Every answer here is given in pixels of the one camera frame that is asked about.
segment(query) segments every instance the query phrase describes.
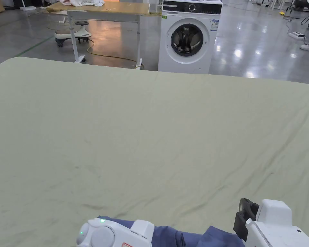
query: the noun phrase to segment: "white washing machine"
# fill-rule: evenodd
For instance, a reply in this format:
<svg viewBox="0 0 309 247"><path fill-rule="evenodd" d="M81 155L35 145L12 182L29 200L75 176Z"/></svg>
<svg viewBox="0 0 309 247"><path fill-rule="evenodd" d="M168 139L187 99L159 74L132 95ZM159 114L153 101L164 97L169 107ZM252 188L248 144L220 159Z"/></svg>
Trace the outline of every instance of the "white washing machine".
<svg viewBox="0 0 309 247"><path fill-rule="evenodd" d="M207 74L222 2L163 0L159 71Z"/></svg>

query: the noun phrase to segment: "red label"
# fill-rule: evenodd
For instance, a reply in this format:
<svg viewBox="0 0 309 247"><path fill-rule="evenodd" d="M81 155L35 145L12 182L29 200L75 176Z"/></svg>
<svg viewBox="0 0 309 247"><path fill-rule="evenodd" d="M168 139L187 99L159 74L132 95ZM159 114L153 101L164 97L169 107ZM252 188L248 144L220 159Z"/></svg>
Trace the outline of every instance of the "red label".
<svg viewBox="0 0 309 247"><path fill-rule="evenodd" d="M123 243L123 245L121 247L132 247L132 246L129 245L129 244Z"/></svg>

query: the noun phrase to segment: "blue fabric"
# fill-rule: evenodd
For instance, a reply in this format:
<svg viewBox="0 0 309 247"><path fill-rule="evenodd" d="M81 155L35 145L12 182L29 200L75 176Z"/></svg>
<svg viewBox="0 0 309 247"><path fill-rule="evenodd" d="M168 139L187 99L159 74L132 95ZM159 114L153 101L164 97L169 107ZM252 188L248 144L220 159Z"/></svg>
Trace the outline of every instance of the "blue fabric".
<svg viewBox="0 0 309 247"><path fill-rule="evenodd" d="M115 221L131 228L133 221L101 217L101 219ZM152 247L245 247L236 234L227 233L210 226L201 234L180 232L171 227L155 227L152 237Z"/></svg>

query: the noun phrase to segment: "white cloth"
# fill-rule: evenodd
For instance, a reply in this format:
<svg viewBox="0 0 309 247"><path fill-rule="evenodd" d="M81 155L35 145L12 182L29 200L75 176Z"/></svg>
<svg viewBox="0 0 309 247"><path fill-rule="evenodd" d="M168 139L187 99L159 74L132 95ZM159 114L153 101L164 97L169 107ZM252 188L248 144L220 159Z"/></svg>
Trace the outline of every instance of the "white cloth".
<svg viewBox="0 0 309 247"><path fill-rule="evenodd" d="M60 0L63 5L81 6L96 6L101 7L104 4L103 0Z"/></svg>

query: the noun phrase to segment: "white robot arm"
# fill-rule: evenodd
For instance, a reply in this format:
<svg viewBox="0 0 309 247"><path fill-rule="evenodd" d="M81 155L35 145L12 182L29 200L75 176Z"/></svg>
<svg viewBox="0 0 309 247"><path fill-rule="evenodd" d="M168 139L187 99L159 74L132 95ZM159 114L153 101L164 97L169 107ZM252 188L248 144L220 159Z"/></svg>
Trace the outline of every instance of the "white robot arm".
<svg viewBox="0 0 309 247"><path fill-rule="evenodd" d="M77 237L77 247L152 247L155 226L137 220L129 229L110 220L95 218L83 224Z"/></svg>
<svg viewBox="0 0 309 247"><path fill-rule="evenodd" d="M137 220L128 229L110 220L95 218L80 229L77 247L152 247L155 226ZM261 205L243 198L234 231L246 247L309 247L309 237L292 225L292 210L281 201Z"/></svg>
<svg viewBox="0 0 309 247"><path fill-rule="evenodd" d="M309 237L292 225L292 210L281 201L257 205L241 199L234 231L246 247L309 247Z"/></svg>

